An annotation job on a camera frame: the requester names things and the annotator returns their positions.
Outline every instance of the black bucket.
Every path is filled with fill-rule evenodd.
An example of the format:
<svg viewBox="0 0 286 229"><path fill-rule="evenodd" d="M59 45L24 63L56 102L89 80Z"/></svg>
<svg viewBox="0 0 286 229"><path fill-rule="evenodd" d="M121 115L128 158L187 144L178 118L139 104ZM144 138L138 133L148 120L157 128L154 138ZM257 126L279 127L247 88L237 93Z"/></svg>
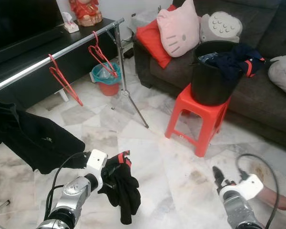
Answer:
<svg viewBox="0 0 286 229"><path fill-rule="evenodd" d="M237 79L227 81L219 68L201 62L198 57L213 52L229 52L237 44L227 41L210 41L197 46L194 51L192 74L192 97L195 101L207 106L216 106L229 99L243 75L241 70Z"/></svg>

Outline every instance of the marble floor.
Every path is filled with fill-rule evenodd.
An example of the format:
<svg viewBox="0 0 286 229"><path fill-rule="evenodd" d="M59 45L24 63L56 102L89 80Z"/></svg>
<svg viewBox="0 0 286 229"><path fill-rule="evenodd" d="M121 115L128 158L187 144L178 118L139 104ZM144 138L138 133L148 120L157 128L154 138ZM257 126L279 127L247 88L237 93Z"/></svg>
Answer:
<svg viewBox="0 0 286 229"><path fill-rule="evenodd" d="M177 136L164 137L174 99L156 89L141 86L134 59L125 60L127 86L150 128L146 129L127 98L118 94L106 97L98 85L85 76L73 84L84 103L64 102L51 95L27 111L55 121L86 144L113 156L131 150L132 175L140 183L141 206L133 223L120 223L120 210L110 205L104 194L86 201L76 229L228 229L225 209L216 192L212 166L227 179L239 181L234 164L237 155L253 153L265 158L275 169L281 193L286 196L286 150L239 126L224 122L222 131L211 141L205 158L194 155L194 146ZM201 120L182 116L177 129L193 137L199 134ZM245 158L241 163L274 188L269 170L259 161ZM6 229L33 229L43 219L46 195L54 173L41 175L0 145L0 204L11 204L0 212L0 224ZM63 169L57 184L77 177L79 169ZM60 196L56 191L54 201ZM272 208L258 199L250 201L255 215L266 224ZM286 211L276 213L272 229L286 229Z"/></svg>

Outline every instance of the red plastic stool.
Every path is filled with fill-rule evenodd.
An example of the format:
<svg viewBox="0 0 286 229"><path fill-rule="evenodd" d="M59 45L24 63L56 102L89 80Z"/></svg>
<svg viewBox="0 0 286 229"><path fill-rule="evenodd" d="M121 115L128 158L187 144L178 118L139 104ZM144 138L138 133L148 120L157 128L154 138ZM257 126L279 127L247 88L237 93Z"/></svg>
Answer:
<svg viewBox="0 0 286 229"><path fill-rule="evenodd" d="M221 124L224 120L230 99L219 106L205 106L197 103L191 96L191 84L189 84L177 97L170 122L167 126L165 136L170 138L172 133L186 138L190 143L196 146L195 154L204 157L208 145L215 135L220 131ZM198 137L198 141L175 130L179 114L181 112L193 112L203 119L203 125Z"/></svg>

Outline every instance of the television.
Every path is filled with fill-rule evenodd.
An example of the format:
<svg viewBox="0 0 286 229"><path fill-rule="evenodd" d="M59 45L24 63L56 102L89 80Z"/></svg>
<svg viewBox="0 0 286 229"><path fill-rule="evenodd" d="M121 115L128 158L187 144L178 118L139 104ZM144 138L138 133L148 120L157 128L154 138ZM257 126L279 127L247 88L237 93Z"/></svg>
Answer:
<svg viewBox="0 0 286 229"><path fill-rule="evenodd" d="M0 63L61 36L56 0L0 0Z"/></svg>

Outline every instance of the trash bin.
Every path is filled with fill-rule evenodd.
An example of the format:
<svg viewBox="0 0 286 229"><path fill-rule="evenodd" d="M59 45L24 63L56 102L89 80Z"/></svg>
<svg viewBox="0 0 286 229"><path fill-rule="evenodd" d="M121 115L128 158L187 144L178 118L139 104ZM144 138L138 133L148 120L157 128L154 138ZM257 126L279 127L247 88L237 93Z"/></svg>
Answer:
<svg viewBox="0 0 286 229"><path fill-rule="evenodd" d="M213 52L229 52L238 43L228 41L209 41L201 43L194 51L192 74L192 97L198 103L207 106L217 106L225 103L239 83L243 73L238 78L227 81L219 68L201 62L198 57Z"/></svg>
<svg viewBox="0 0 286 229"><path fill-rule="evenodd" d="M119 65L116 63L112 63L111 65L115 69L118 74L118 78L111 78L105 79L101 77L103 66L101 64L96 65L92 69L92 76L94 80L100 87L101 92L106 96L113 96L119 92L119 81L121 81L121 70Z"/></svg>

